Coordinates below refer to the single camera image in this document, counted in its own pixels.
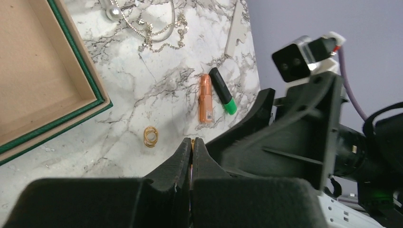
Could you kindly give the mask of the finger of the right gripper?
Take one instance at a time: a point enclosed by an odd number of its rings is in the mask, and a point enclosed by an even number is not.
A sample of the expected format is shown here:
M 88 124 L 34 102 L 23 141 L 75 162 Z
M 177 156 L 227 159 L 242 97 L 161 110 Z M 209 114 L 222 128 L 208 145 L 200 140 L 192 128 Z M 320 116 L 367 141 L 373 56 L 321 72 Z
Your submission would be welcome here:
M 210 156 L 220 158 L 222 152 L 236 141 L 268 126 L 272 118 L 274 97 L 275 90 L 272 88 L 259 91 L 247 115 L 232 128 L 206 144 Z
M 286 97 L 282 117 L 225 149 L 220 166 L 249 178 L 300 178 L 322 191 L 335 164 L 342 87 L 333 72 L 311 76 Z

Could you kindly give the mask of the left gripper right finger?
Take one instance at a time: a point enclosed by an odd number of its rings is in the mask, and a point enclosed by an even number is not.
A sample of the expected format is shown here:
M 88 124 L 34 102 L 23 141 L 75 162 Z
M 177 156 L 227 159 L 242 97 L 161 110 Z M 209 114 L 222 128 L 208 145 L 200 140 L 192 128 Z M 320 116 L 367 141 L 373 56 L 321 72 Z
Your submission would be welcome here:
M 326 228 L 317 193 L 298 178 L 233 178 L 192 141 L 191 213 L 196 228 Z

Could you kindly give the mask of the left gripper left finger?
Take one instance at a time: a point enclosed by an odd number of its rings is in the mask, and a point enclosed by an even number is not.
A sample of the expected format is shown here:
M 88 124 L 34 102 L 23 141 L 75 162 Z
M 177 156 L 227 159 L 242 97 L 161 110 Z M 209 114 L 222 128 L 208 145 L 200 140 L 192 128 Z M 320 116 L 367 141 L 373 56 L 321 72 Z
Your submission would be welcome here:
M 46 178 L 30 183 L 7 228 L 187 228 L 192 144 L 142 178 Z

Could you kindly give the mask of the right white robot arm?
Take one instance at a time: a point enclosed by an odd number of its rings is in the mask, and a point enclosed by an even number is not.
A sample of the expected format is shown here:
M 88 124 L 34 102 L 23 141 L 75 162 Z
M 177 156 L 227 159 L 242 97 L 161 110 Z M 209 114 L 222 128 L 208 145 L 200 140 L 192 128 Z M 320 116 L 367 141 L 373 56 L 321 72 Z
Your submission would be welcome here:
M 261 91 L 248 115 L 206 147 L 237 177 L 289 177 L 323 191 L 331 176 L 357 183 L 358 204 L 387 228 L 403 225 L 403 116 L 377 121 L 396 103 L 374 113 L 357 132 L 339 123 L 347 101 L 341 76 L 327 71 L 267 100 Z

